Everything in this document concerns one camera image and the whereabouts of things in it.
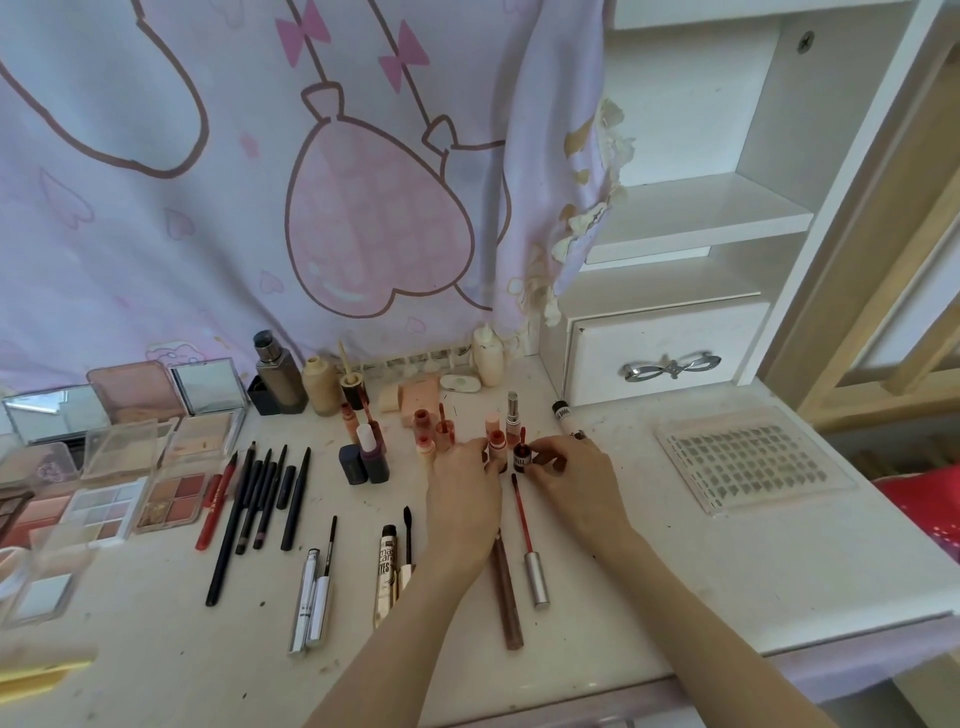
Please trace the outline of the white lotion bottle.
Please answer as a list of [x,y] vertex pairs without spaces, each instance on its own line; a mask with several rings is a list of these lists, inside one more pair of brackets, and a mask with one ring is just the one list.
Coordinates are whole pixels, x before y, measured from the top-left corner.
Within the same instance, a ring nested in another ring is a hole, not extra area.
[[484,387],[498,387],[505,377],[505,347],[489,323],[477,327],[472,334],[471,354],[480,382]]

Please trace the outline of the beige foundation bottle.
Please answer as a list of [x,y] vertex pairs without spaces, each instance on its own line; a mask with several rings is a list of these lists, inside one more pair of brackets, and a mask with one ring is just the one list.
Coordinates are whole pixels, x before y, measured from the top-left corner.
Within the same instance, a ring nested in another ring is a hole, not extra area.
[[338,415],[342,406],[340,375],[329,358],[308,357],[301,370],[301,382],[310,406],[319,417]]

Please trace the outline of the clear lid powder palette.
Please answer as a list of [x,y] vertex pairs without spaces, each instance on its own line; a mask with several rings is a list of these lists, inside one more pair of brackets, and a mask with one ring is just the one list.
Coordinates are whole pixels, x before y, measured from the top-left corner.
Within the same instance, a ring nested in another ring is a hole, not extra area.
[[100,483],[152,474],[162,464],[180,418],[114,424],[87,431],[79,480]]

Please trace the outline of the red cloth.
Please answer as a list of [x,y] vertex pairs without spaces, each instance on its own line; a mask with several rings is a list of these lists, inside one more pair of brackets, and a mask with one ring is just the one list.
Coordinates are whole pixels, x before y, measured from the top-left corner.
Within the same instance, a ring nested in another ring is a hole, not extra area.
[[886,476],[872,484],[960,565],[960,464]]

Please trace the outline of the clear pink glitter compact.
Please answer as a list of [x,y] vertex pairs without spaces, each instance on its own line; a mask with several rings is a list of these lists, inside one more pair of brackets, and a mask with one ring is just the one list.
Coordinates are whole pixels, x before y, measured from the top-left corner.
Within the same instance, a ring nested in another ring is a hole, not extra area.
[[63,442],[20,446],[0,458],[0,494],[57,489],[80,479],[71,452]]

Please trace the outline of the yellow flat object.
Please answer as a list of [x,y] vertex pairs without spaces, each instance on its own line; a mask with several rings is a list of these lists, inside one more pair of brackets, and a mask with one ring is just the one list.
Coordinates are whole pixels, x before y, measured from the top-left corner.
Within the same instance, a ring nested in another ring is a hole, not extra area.
[[0,669],[0,705],[49,693],[66,677],[86,669],[94,659]]

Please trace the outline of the silver mascara tube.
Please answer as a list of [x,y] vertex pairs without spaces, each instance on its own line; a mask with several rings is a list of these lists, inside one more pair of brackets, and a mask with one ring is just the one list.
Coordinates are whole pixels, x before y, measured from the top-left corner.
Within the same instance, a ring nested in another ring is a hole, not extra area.
[[296,598],[294,625],[288,649],[290,656],[299,655],[306,650],[315,601],[319,558],[320,551],[317,548],[307,551]]

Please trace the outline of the purple lip tint bottle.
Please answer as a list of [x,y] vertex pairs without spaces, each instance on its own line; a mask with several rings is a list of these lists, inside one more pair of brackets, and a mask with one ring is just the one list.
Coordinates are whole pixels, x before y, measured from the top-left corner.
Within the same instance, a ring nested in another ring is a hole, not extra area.
[[370,423],[361,423],[357,428],[361,461],[370,483],[382,484],[390,480],[390,467],[379,430]]

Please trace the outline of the person's right hand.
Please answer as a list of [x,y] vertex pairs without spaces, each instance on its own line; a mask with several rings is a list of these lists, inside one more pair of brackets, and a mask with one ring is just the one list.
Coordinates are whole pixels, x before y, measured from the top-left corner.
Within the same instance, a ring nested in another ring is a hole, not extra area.
[[556,480],[531,481],[585,551],[612,560],[642,541],[630,524],[614,464],[591,439],[547,436],[531,449],[534,456],[558,456]]

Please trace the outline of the white power strip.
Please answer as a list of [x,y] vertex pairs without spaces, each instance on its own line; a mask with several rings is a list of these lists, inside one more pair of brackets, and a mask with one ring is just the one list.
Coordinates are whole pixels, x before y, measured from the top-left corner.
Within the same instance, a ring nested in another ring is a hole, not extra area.
[[386,359],[369,359],[352,365],[366,379],[403,381],[428,374],[465,374],[476,376],[478,369],[470,345],[422,350]]

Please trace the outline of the white drawer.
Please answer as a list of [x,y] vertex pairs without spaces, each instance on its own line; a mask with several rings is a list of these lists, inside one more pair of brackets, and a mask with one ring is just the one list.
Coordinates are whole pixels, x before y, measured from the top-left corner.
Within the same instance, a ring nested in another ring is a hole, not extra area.
[[[570,406],[583,407],[728,383],[768,309],[760,297],[736,297],[576,321],[558,393]],[[677,379],[664,375],[628,383],[620,375],[629,362],[658,362],[701,351],[723,362],[714,370],[688,371]]]

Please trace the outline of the red lip pencil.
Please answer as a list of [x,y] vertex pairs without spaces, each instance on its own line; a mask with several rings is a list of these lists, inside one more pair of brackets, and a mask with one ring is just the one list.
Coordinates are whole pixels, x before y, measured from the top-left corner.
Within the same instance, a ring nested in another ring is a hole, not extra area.
[[202,524],[202,528],[195,543],[197,552],[204,552],[209,549],[213,535],[218,527],[221,513],[223,510],[227,493],[230,490],[231,482],[234,477],[238,460],[238,451],[231,455],[228,463],[222,472],[214,475],[211,480],[209,498],[206,504],[209,506],[208,512]]

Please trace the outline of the wooden bed frame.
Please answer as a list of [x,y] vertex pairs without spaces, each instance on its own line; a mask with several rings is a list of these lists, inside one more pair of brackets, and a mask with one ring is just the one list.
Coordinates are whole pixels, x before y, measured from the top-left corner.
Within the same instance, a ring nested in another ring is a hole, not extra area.
[[960,232],[960,39],[841,236],[764,383],[815,431],[960,410],[960,292],[876,381],[842,384],[937,246]]

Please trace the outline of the long black eyeliner pencil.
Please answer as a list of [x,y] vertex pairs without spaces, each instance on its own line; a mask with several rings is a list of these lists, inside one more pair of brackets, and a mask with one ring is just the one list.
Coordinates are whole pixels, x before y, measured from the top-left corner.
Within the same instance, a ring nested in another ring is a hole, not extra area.
[[257,455],[257,442],[251,441],[247,450],[244,465],[241,471],[241,477],[238,480],[237,488],[234,491],[234,500],[226,526],[223,532],[221,548],[217,562],[212,574],[211,583],[207,592],[205,606],[212,608],[220,600],[226,573],[230,564],[231,556],[234,553],[234,546],[237,540],[237,533],[241,516],[246,508],[246,499],[252,489],[251,481],[253,478],[253,469]]

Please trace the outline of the pink blush palette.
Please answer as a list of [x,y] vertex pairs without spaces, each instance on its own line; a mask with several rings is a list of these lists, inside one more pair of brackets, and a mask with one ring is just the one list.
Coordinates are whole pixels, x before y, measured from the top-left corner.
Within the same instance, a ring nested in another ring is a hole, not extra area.
[[0,539],[0,549],[32,548],[32,534],[36,530],[55,527],[71,500],[71,494],[62,493],[35,497],[30,500],[23,512],[13,522],[3,539]]

